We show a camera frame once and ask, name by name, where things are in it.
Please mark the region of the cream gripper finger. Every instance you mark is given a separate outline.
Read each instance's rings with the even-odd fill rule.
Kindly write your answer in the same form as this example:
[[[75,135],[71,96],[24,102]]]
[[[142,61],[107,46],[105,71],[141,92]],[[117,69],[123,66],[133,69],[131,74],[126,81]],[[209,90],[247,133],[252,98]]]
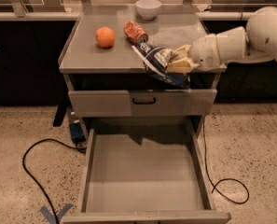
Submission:
[[[167,66],[168,73],[190,73],[194,68],[198,67],[198,63],[194,63],[190,58],[181,58],[171,61]]]
[[[189,56],[190,45],[183,45],[175,50],[176,56],[184,58]]]

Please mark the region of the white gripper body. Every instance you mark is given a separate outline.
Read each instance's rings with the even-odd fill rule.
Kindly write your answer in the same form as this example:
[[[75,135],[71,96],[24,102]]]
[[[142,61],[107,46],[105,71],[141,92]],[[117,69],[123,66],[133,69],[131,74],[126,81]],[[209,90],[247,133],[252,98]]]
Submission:
[[[194,41],[188,54],[194,63],[203,68],[217,68],[221,64],[215,34]]]

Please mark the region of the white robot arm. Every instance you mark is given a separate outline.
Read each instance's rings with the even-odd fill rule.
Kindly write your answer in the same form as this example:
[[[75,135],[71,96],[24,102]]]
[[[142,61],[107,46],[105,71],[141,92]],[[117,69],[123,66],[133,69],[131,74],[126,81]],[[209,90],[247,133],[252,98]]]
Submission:
[[[257,10],[246,23],[219,34],[203,36],[176,50],[181,58],[172,59],[168,73],[212,70],[223,63],[277,62],[277,7]]]

